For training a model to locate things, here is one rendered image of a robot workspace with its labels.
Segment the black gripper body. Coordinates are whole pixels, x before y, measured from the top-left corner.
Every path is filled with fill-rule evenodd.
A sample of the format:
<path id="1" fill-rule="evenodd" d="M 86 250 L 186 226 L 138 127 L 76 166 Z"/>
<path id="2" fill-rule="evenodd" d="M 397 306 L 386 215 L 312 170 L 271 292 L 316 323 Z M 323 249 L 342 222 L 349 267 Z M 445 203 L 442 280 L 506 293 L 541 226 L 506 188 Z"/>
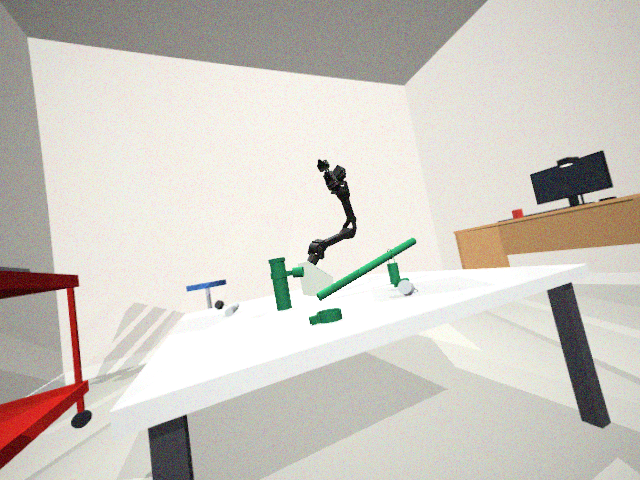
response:
<path id="1" fill-rule="evenodd" d="M 329 165 L 329 163 L 328 163 L 326 166 L 324 166 L 323 168 L 321 168 L 319 171 L 320 171 L 320 172 L 325 171 L 325 172 L 327 172 L 331 177 L 335 177 L 335 175 L 334 175 L 333 171 L 332 171 L 332 170 L 331 170 L 331 171 L 329 170 L 329 167 L 330 167 L 330 165 Z M 327 170 L 326 170 L 326 169 L 327 169 Z M 340 184 L 339 184 L 339 181 L 337 180 L 337 182 L 336 182 L 336 183 L 334 183 L 334 184 L 332 184 L 331 186 L 329 186 L 329 187 L 328 187 L 328 189 L 329 189 L 329 191 L 333 191 L 334 189 L 338 188 L 338 187 L 339 187 L 339 185 L 340 185 Z"/>

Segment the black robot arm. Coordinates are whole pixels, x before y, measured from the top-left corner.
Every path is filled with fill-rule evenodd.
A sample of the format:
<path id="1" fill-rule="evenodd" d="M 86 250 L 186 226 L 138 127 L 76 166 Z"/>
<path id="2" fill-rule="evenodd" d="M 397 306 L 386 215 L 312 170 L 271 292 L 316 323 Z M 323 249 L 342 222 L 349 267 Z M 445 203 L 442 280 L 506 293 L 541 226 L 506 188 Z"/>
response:
<path id="1" fill-rule="evenodd" d="M 307 261 L 316 266 L 319 259 L 323 260 L 325 258 L 324 251 L 327 247 L 341 241 L 344 239 L 351 239 L 355 237 L 357 226 L 356 226 L 356 217 L 354 215 L 351 203 L 350 203 L 350 192 L 348 188 L 347 181 L 344 181 L 346 178 L 346 170 L 337 165 L 333 170 L 333 173 L 336 179 L 339 181 L 339 187 L 331 191 L 331 194 L 335 194 L 337 198 L 341 201 L 342 206 L 344 208 L 346 214 L 346 222 L 344 223 L 342 230 L 334 236 L 331 236 L 325 240 L 316 239 L 312 241 L 309 245 L 308 254 L 309 257 Z M 344 186 L 341 186 L 344 185 Z M 347 228 L 348 225 L 352 223 L 352 228 Z M 315 254 L 317 253 L 317 254 Z"/>

